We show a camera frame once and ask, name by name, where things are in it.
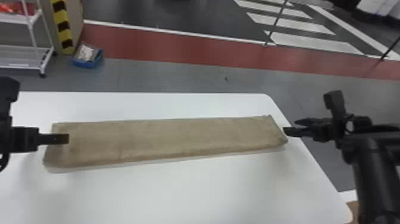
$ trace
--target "floor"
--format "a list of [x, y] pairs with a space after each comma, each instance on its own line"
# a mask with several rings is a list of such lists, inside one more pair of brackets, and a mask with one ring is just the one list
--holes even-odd
[[[152, 0], [110, 1], [93, 6], [83, 1], [88, 22], [103, 21], [126, 26], [265, 41], [280, 46], [378, 57], [384, 45], [364, 38], [353, 26], [342, 26], [335, 10], [288, 2], [274, 27], [284, 0]], [[391, 53], [392, 59], [400, 55]]]
[[[382, 39], [344, 12], [290, 2], [269, 38], [282, 2], [85, 0], [90, 20], [82, 40], [105, 50], [97, 68], [58, 56], [46, 79], [36, 71], [0, 75], [19, 80], [23, 91], [264, 93], [292, 124], [329, 116], [322, 95], [340, 89], [350, 113], [400, 123], [399, 51], [387, 61], [370, 57], [385, 51], [395, 32]], [[0, 43], [23, 41], [7, 35]], [[304, 142], [338, 191], [354, 189], [352, 170], [332, 143]]]

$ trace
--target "crosswalk stripe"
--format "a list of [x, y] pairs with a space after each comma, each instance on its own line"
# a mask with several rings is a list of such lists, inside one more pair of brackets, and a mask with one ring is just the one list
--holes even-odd
[[[243, 0], [235, 0], [235, 2], [240, 7], [244, 7], [244, 8], [251, 8], [251, 9], [255, 9], [255, 10], [261, 10], [261, 11], [272, 12], [272, 13], [279, 13], [279, 11], [280, 11], [280, 7], [275, 7], [272, 5], [260, 4], [260, 3], [243, 1]], [[306, 13], [304, 13], [302, 11], [291, 10], [288, 8], [285, 8], [283, 10], [283, 14], [311, 19], [311, 17], [309, 15], [307, 15]]]
[[[249, 15], [250, 18], [252, 18], [254, 22], [266, 24], [266, 25], [273, 25], [276, 20], [275, 17], [267, 16], [267, 15], [259, 15], [259, 14], [255, 14], [255, 13], [247, 13], [247, 15]], [[326, 28], [322, 25], [315, 24], [315, 23], [306, 23], [306, 22], [301, 22], [301, 21], [295, 21], [295, 20], [288, 20], [285, 18], [280, 18], [278, 20], [277, 26], [335, 35], [335, 33], [333, 33], [328, 28]]]
[[[264, 2], [272, 2], [272, 3], [277, 3], [277, 4], [283, 4], [283, 3], [285, 2], [285, 0], [261, 0], [261, 1], [264, 1]], [[287, 2], [287, 3], [286, 3], [286, 6], [292, 7], [293, 4], [291, 4], [290, 2]]]
[[309, 38], [306, 36], [289, 35], [285, 33], [273, 33], [271, 38], [276, 44], [279, 45], [364, 55], [351, 44], [341, 41], [330, 41], [318, 38]]

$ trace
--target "cloth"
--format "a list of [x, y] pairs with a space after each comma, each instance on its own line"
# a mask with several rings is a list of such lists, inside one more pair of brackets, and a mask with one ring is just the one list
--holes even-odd
[[49, 167], [85, 167], [241, 153], [287, 143], [271, 116], [55, 123], [53, 133], [69, 133], [67, 145], [48, 146]]

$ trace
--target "white table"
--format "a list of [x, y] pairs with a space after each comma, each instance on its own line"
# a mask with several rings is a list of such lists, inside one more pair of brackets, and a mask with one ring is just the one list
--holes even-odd
[[[261, 94], [22, 92], [14, 125], [272, 114]], [[352, 215], [300, 139], [283, 151], [49, 173], [37, 153], [12, 155], [0, 173], [0, 219], [62, 223], [346, 223]]]

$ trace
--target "black pole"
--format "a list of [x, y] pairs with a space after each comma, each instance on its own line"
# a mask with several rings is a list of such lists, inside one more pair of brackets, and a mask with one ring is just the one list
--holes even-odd
[[287, 2], [288, 2], [288, 0], [285, 0], [285, 1], [284, 1], [282, 7], [281, 7], [280, 10], [279, 10], [278, 16], [276, 17], [276, 20], [275, 20], [274, 24], [272, 25], [272, 29], [270, 30], [270, 34], [268, 35], [268, 37], [269, 37], [271, 40], [272, 40], [272, 38], [271, 38], [272, 33], [275, 31], [276, 25], [278, 24], [278, 20], [281, 18], [282, 13], [283, 13], [283, 10], [284, 10], [284, 8], [286, 7]]
[[395, 40], [395, 42], [390, 46], [390, 48], [380, 57], [380, 60], [382, 61], [385, 59], [385, 57], [388, 55], [388, 53], [397, 45], [397, 43], [400, 41], [400, 36]]

